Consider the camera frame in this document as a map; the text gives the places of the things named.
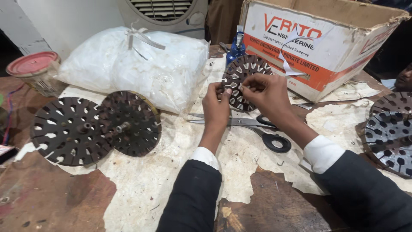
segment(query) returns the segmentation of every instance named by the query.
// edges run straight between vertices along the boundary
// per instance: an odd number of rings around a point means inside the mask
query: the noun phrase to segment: wall
[[[49,45],[13,0],[0,0],[0,29],[24,55],[49,51]]]
[[[71,51],[92,35],[108,28],[124,26],[115,0],[17,2],[51,49],[62,59],[66,59]]]

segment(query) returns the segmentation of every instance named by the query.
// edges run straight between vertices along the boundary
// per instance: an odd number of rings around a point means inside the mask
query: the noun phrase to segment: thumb
[[[246,98],[247,100],[252,100],[256,93],[252,92],[248,87],[242,85],[242,87],[240,87],[240,91],[243,94],[243,97]]]
[[[222,94],[222,98],[220,99],[220,102],[227,104],[229,102],[229,98],[231,95],[232,95],[232,89],[231,88],[226,89]]]

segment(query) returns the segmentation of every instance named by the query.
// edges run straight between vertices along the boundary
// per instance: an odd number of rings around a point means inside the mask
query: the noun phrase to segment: red wire
[[[2,145],[5,145],[6,141],[8,140],[10,127],[12,126],[12,109],[13,109],[12,95],[13,95],[13,93],[19,91],[23,86],[24,86],[24,83],[21,86],[19,86],[15,91],[11,91],[7,96],[7,106],[9,107],[10,112],[9,112],[9,117],[8,117],[8,120],[7,120],[7,129],[4,133]]]

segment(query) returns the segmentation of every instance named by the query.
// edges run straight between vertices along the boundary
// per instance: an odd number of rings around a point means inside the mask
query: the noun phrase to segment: black sleeve
[[[346,222],[361,231],[412,231],[412,197],[352,151],[316,179]]]
[[[157,232],[212,232],[222,174],[198,160],[180,170]]]

